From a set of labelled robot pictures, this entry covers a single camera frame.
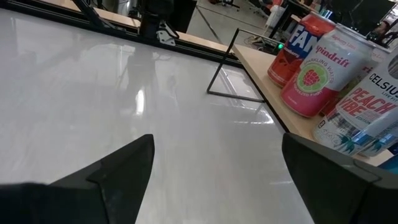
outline spindrift can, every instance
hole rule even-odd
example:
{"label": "spindrift can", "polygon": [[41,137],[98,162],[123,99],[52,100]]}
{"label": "spindrift can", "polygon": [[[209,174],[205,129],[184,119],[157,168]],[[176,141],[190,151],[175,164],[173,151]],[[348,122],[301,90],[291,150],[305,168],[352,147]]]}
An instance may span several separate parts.
{"label": "spindrift can", "polygon": [[397,54],[398,48],[322,119],[313,131],[317,142],[352,155],[397,121]]}
{"label": "spindrift can", "polygon": [[357,76],[371,56],[372,45],[344,29],[325,34],[282,89],[285,104],[306,117],[317,115]]}
{"label": "spindrift can", "polygon": [[334,22],[314,12],[305,16],[269,67],[269,78],[279,86],[286,85],[313,46],[334,27]]}
{"label": "spindrift can", "polygon": [[335,97],[329,100],[328,104],[322,109],[321,114],[328,114],[335,109],[336,104],[343,99],[348,92],[350,92],[362,79],[369,75],[373,68],[382,62],[390,52],[384,47],[374,45],[372,55],[367,64],[359,71],[358,76],[353,78]]}
{"label": "spindrift can", "polygon": [[390,125],[381,134],[379,134],[376,137],[376,140],[373,141],[369,146],[366,146],[360,152],[360,154],[368,157],[374,157],[394,145],[396,142],[398,142],[398,121]]}

